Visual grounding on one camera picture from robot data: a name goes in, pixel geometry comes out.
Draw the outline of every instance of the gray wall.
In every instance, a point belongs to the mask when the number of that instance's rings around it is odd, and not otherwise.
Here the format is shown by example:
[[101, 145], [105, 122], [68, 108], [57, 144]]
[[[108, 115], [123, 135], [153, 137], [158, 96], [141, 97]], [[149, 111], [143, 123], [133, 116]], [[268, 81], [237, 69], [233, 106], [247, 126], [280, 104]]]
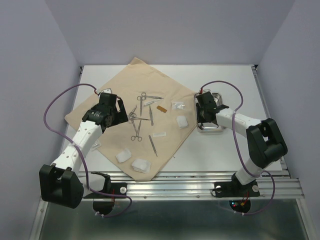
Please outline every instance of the gray wall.
[[294, 0], [46, 0], [80, 64], [257, 64]]
[[300, 179], [320, 234], [320, 1], [296, 0], [259, 67], [270, 114], [288, 145], [291, 174]]
[[[28, 239], [40, 199], [39, 169], [61, 139], [42, 121], [48, 103], [79, 80], [78, 63], [43, 0], [5, 0], [0, 7], [0, 238]], [[71, 93], [49, 114], [64, 130]]]

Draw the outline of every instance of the beige cloth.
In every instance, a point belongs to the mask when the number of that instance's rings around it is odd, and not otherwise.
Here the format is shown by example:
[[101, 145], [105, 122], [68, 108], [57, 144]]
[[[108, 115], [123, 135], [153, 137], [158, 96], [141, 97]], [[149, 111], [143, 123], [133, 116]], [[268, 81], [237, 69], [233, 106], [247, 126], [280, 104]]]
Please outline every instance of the beige cloth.
[[[137, 139], [131, 140], [131, 136], [136, 134], [133, 125], [128, 122], [107, 128], [99, 138], [102, 146], [98, 150], [108, 160], [134, 180], [149, 181], [172, 158], [195, 128], [194, 92], [138, 58], [134, 58], [129, 65], [99, 90], [107, 88], [111, 88], [114, 94], [123, 99], [127, 114], [137, 105], [135, 110], [137, 117], [140, 117], [140, 101], [137, 100], [137, 96], [140, 96], [142, 92], [146, 92], [149, 96], [164, 98], [151, 105], [154, 126], [151, 126], [150, 121], [143, 120], [141, 122], [139, 134], [142, 137], [141, 142], [138, 142]], [[152, 98], [147, 98], [144, 103], [152, 100]], [[172, 102], [184, 102], [184, 110], [172, 110]], [[98, 103], [98, 98], [93, 94], [75, 110], [66, 115], [65, 120], [74, 129], [78, 129], [84, 114], [96, 103]], [[157, 109], [157, 106], [167, 109], [167, 112], [163, 113]], [[177, 116], [186, 116], [188, 121], [187, 128], [179, 128], [176, 121]], [[142, 118], [150, 119], [149, 107], [143, 107]], [[166, 132], [166, 136], [153, 137], [153, 133], [162, 132]], [[154, 153], [148, 135], [152, 137], [158, 157]], [[125, 148], [131, 151], [132, 157], [126, 162], [119, 163], [116, 155]], [[149, 173], [133, 170], [131, 164], [137, 158], [151, 162]]]

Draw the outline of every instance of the metal tray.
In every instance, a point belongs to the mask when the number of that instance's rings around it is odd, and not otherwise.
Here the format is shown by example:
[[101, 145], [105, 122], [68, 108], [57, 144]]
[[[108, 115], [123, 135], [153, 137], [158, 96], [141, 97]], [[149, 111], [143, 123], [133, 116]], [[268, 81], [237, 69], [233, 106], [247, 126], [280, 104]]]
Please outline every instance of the metal tray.
[[[215, 125], [214, 123], [211, 123], [211, 122], [207, 122], [207, 123], [198, 123], [198, 112], [197, 112], [197, 107], [196, 107], [196, 104], [198, 103], [198, 100], [197, 100], [197, 96], [199, 95], [199, 92], [196, 92], [194, 94], [194, 108], [195, 108], [195, 114], [196, 114], [196, 119], [197, 119], [197, 123], [196, 123], [196, 129], [198, 130], [198, 132], [200, 133], [220, 133], [222, 132], [225, 127], [224, 126], [218, 126], [218, 125]], [[220, 106], [223, 104], [222, 102], [222, 96], [220, 93], [218, 92], [212, 92], [212, 96], [214, 98], [214, 101], [216, 103], [217, 106]]]

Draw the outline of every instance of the robotic arm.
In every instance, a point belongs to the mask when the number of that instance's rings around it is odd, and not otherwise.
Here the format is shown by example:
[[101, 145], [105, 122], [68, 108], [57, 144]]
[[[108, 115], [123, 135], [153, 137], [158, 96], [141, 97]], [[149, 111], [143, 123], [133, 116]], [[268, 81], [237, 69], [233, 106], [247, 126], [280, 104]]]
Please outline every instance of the robotic arm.
[[[72, 139], [74, 143], [70, 143], [51, 165], [43, 165], [40, 169], [42, 199], [69, 208], [76, 208], [84, 196], [84, 187], [77, 177], [82, 162], [74, 145], [77, 145], [83, 156], [86, 157], [91, 146], [107, 128], [127, 121], [128, 117], [122, 99], [112, 94], [110, 89], [102, 91], [98, 104], [83, 116], [80, 127]], [[107, 175], [103, 175], [103, 177], [105, 179], [100, 177], [100, 180], [104, 181], [104, 190], [110, 184], [110, 177], [108, 178]]]
[[[232, 109], [226, 105], [217, 106], [210, 91], [204, 91], [197, 100], [198, 123], [214, 123], [232, 129]], [[216, 182], [215, 186], [220, 186], [220, 190], [215, 191], [215, 196], [242, 197], [249, 191], [250, 196], [258, 197], [259, 192], [252, 190], [253, 185], [257, 185], [256, 178], [266, 167], [287, 154], [288, 148], [277, 123], [271, 118], [259, 120], [237, 113], [234, 123], [235, 131], [247, 138], [250, 156], [244, 164], [247, 170], [242, 167], [232, 176], [231, 182]]]

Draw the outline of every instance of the white tabletop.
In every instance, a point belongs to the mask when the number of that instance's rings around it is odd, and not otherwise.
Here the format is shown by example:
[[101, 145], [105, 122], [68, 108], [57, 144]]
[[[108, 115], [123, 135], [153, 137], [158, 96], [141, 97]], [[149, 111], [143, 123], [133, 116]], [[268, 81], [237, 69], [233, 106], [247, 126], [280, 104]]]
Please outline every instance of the white tabletop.
[[[267, 118], [251, 66], [249, 65], [151, 66], [195, 92], [198, 92], [203, 84], [210, 81], [223, 80], [230, 82], [236, 85], [243, 94], [244, 103], [238, 111], [239, 113], [261, 120]], [[124, 67], [125, 65], [86, 65], [84, 66], [80, 83], [92, 84], [99, 88]], [[205, 89], [219, 92], [223, 103], [232, 109], [235, 109], [240, 104], [239, 94], [229, 85], [214, 83], [205, 87]], [[91, 94], [92, 89], [90, 87], [80, 87], [77, 91], [73, 108], [76, 108]], [[76, 131], [68, 126], [67, 135], [73, 137], [75, 133]], [[239, 134], [237, 139], [242, 157], [246, 160], [249, 158], [247, 139]], [[98, 150], [89, 152], [86, 156], [86, 162], [89, 171], [121, 172]], [[197, 129], [194, 129], [161, 172], [236, 172], [240, 168], [241, 163], [230, 129], [225, 129], [222, 133], [214, 135], [200, 133]], [[279, 161], [274, 162], [267, 169], [270, 171], [282, 170]]]

